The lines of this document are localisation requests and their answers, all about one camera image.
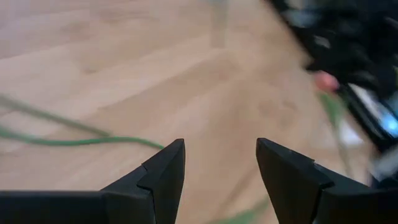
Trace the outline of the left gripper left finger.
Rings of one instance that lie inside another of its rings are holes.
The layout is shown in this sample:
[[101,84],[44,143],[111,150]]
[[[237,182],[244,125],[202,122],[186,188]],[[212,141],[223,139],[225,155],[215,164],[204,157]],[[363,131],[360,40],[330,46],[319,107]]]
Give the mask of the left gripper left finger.
[[1,191],[1,223],[174,224],[185,178],[185,143],[176,139],[98,191]]

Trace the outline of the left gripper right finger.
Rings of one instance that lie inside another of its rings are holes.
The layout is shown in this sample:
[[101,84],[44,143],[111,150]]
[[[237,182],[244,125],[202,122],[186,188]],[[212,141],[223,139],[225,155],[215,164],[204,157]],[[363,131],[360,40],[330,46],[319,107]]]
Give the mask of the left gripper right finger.
[[279,223],[397,224],[397,189],[372,189],[266,138],[256,158]]

